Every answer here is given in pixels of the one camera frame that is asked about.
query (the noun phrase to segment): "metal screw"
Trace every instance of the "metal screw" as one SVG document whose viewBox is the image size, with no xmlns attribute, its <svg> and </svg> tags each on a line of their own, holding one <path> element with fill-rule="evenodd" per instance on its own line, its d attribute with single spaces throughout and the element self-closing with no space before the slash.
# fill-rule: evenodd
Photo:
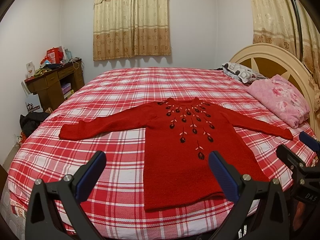
<svg viewBox="0 0 320 240">
<path fill-rule="evenodd" d="M 244 174 L 242 176 L 242 179 L 244 179 L 245 181 L 250 181 L 251 180 L 251 176 L 249 174 Z"/>
<path fill-rule="evenodd" d="M 69 174 L 68 174 L 68 175 L 64 176 L 64 177 L 63 177 L 63 180 L 64 180 L 64 181 L 70 181 L 70 180 L 72 180 L 72 175 L 69 175 Z"/>
<path fill-rule="evenodd" d="M 35 184 L 40 185 L 42 183 L 42 179 L 36 179 Z"/>
<path fill-rule="evenodd" d="M 279 184 L 280 184 L 280 181 L 279 181 L 279 179 L 274 178 L 274 179 L 272 180 L 272 183 L 275 184 L 275 185 L 279 185 Z"/>
</svg>

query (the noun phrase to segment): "plaid bedsheet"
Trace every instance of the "plaid bedsheet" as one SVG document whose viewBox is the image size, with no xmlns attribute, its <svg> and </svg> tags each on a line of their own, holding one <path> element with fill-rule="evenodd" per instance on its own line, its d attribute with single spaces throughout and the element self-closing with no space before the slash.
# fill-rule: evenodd
<svg viewBox="0 0 320 240">
<path fill-rule="evenodd" d="M 179 100 L 199 97 L 289 128 L 247 94 L 243 84 L 222 71 L 155 67 L 112 70 L 89 82 L 63 103 L 23 144 L 9 171 L 12 201 L 26 208 L 37 178 L 51 182 L 60 180 L 65 174 L 74 174 L 79 166 L 101 150 L 107 155 L 107 165 L 88 201 L 81 205 L 103 236 L 131 240 L 172 239 L 219 227 L 233 206 L 226 200 L 206 200 L 190 206 L 145 213 L 142 180 L 144 129 L 101 134 L 83 141 L 58 138 L 65 123 L 89 121 L 168 97 Z M 291 129 L 293 141 L 236 128 L 254 152 L 264 173 L 270 179 L 279 178 L 283 189 L 290 186 L 291 172 L 277 159 L 276 147 L 284 143 L 310 164 L 315 154 L 299 141 L 298 135 L 303 130 L 314 136 L 307 123 Z M 60 203 L 58 209 L 63 221 L 71 225 Z"/>
</svg>

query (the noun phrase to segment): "beige curtain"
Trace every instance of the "beige curtain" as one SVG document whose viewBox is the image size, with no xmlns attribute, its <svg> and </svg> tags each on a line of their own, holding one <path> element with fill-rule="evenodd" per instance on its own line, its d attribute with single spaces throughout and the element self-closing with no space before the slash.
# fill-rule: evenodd
<svg viewBox="0 0 320 240">
<path fill-rule="evenodd" d="M 300 41 L 291 0 L 251 0 L 253 43 L 271 43 L 300 58 Z"/>
<path fill-rule="evenodd" d="M 311 83 L 315 87 L 315 107 L 317 117 L 320 119 L 320 34 L 306 9 L 299 2 L 299 0 L 296 1 L 302 27 L 302 63 L 313 74 L 313 78 L 311 77 Z"/>
<path fill-rule="evenodd" d="M 171 55 L 168 0 L 95 0 L 93 60 Z"/>
</svg>

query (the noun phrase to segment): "sweater sleeve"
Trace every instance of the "sweater sleeve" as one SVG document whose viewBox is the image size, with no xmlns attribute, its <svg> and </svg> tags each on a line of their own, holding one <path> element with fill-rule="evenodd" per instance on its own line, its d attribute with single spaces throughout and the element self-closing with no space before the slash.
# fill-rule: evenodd
<svg viewBox="0 0 320 240">
<path fill-rule="evenodd" d="M 77 124 L 65 124 L 61 128 L 59 138 L 83 140 L 100 133 L 138 129 L 146 127 L 154 118 L 156 114 L 152 103 L 144 104 L 106 117 L 98 117 L 90 122 L 80 120 Z"/>
<path fill-rule="evenodd" d="M 220 112 L 229 120 L 233 127 L 248 129 L 251 131 L 262 132 L 268 135 L 279 136 L 283 139 L 293 140 L 292 133 L 289 129 L 268 124 L 266 122 L 247 117 L 231 109 L 216 105 Z"/>
</svg>

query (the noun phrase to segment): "wooden headboard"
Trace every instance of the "wooden headboard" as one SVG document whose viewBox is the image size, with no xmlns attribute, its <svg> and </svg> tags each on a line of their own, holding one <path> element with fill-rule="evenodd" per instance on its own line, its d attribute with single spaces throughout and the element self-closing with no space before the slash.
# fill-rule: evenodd
<svg viewBox="0 0 320 240">
<path fill-rule="evenodd" d="M 309 124 L 316 136 L 320 136 L 320 123 L 315 115 L 315 91 L 310 83 L 310 73 L 291 53 L 278 46 L 258 43 L 239 51 L 230 62 L 247 66 L 271 78 L 276 74 L 292 83 L 305 97 L 309 106 Z"/>
</svg>

